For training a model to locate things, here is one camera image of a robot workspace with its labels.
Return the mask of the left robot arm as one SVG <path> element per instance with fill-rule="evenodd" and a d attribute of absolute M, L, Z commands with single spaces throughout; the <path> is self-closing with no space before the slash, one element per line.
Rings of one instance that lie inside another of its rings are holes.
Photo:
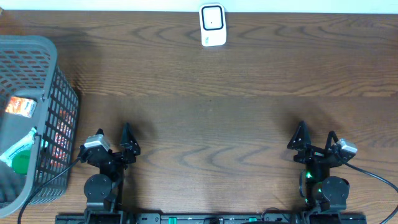
<path fill-rule="evenodd" d="M 122 209 L 124 171 L 141 154 L 129 123 L 123 127 L 120 146 L 122 151 L 113 152 L 102 129 L 80 146 L 80 161 L 99 169 L 99 173 L 88 178 L 84 185 L 84 223 L 136 222 L 134 214 Z"/>

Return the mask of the teal wipes packet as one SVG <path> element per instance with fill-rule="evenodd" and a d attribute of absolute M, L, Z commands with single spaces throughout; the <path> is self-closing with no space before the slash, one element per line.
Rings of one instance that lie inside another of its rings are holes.
<path fill-rule="evenodd" d="M 1 154 L 1 161 L 5 162 L 9 167 L 12 167 L 13 158 L 21 151 L 32 149 L 35 143 L 35 135 L 37 130 L 32 128 L 22 139 L 9 147 L 4 153 Z"/>

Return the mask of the orange small box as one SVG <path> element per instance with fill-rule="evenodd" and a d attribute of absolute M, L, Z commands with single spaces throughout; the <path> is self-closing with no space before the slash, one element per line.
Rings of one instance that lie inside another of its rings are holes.
<path fill-rule="evenodd" d="M 5 109 L 6 113 L 31 118 L 34 114 L 37 102 L 33 99 L 12 96 Z"/>

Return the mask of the red candy bar wrapper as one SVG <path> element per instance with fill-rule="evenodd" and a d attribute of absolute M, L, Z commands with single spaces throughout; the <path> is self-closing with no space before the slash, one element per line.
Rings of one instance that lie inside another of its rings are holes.
<path fill-rule="evenodd" d="M 68 162 L 71 151 L 73 111 L 60 108 L 56 122 L 56 132 L 53 137 L 51 155 L 55 158 L 50 161 L 51 168 L 60 170 L 64 168 L 63 162 Z"/>

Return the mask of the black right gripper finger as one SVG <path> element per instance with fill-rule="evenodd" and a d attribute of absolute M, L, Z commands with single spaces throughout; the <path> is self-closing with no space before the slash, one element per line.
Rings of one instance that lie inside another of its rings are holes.
<path fill-rule="evenodd" d="M 295 131 L 295 134 L 287 145 L 287 148 L 291 150 L 301 151 L 305 150 L 309 145 L 311 145 L 311 140 L 308 126 L 305 121 L 300 121 Z"/>
<path fill-rule="evenodd" d="M 332 151 L 334 143 L 337 143 L 338 141 L 339 141 L 339 139 L 338 139 L 336 133 L 334 131 L 330 131 L 327 136 L 325 150 Z"/>

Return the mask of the green lid jar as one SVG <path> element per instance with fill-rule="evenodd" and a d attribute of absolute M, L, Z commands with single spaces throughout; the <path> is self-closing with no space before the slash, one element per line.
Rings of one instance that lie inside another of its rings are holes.
<path fill-rule="evenodd" d="M 26 175 L 29 168 L 30 151 L 19 152 L 12 160 L 12 169 L 15 173 Z"/>

